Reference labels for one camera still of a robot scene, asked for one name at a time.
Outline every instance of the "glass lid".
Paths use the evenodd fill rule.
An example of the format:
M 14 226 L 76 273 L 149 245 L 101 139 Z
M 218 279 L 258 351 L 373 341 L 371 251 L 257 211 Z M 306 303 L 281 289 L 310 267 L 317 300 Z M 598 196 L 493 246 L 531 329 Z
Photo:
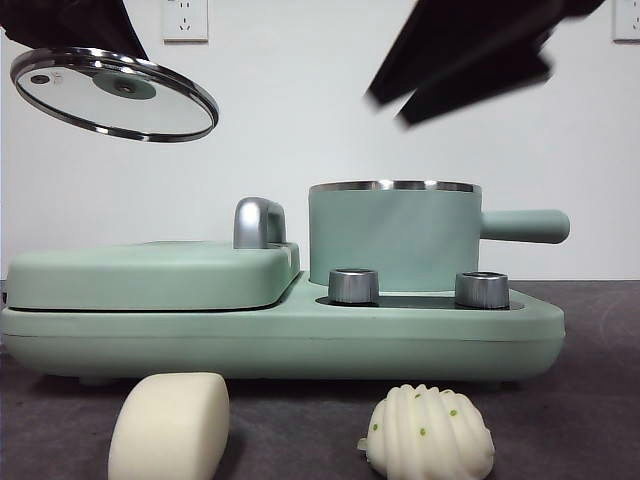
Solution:
M 13 61 L 11 80 L 43 112 L 116 137 L 185 142 L 218 123 L 216 102 L 188 78 L 97 48 L 31 50 Z

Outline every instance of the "lid handle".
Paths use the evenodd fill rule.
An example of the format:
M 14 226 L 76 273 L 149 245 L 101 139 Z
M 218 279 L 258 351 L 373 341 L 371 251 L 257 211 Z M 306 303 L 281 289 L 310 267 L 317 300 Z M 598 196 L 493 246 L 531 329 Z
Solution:
M 269 243 L 285 242 L 282 205 L 260 197 L 246 197 L 238 202 L 233 224 L 233 248 L 268 248 Z

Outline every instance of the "black blur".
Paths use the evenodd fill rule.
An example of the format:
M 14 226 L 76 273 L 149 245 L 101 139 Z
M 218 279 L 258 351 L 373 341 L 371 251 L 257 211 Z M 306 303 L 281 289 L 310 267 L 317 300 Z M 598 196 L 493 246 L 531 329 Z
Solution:
M 603 0 L 419 0 L 369 93 L 385 105 L 413 92 L 400 111 L 408 125 L 544 82 L 544 42 L 566 17 Z
M 122 0 L 0 0 L 0 25 L 31 48 L 92 47 L 148 60 Z

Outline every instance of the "silver knob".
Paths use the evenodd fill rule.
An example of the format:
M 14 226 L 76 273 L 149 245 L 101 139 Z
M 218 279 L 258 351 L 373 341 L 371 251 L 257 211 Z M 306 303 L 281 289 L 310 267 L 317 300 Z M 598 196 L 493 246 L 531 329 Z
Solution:
M 465 307 L 509 306 L 509 279 L 502 273 L 469 272 L 456 275 L 456 303 Z
M 329 300 L 338 303 L 376 303 L 378 272 L 365 268 L 338 268 L 329 272 Z

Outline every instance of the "shell-shaped bun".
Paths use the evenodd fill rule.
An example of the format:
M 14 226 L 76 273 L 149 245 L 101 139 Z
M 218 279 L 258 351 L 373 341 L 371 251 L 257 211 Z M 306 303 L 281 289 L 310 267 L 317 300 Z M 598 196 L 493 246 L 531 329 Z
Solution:
M 466 396 L 403 385 L 376 406 L 366 451 L 371 466 L 390 480 L 481 480 L 493 468 L 495 449 Z

